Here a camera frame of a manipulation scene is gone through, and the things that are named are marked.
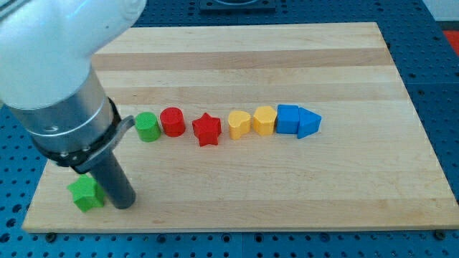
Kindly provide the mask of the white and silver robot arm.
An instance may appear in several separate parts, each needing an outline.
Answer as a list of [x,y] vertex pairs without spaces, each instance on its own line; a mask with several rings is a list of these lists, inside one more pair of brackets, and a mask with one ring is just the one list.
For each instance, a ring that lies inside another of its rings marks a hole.
[[120,117],[92,58],[145,6],[146,0],[1,3],[1,101],[56,164],[82,173],[114,137]]

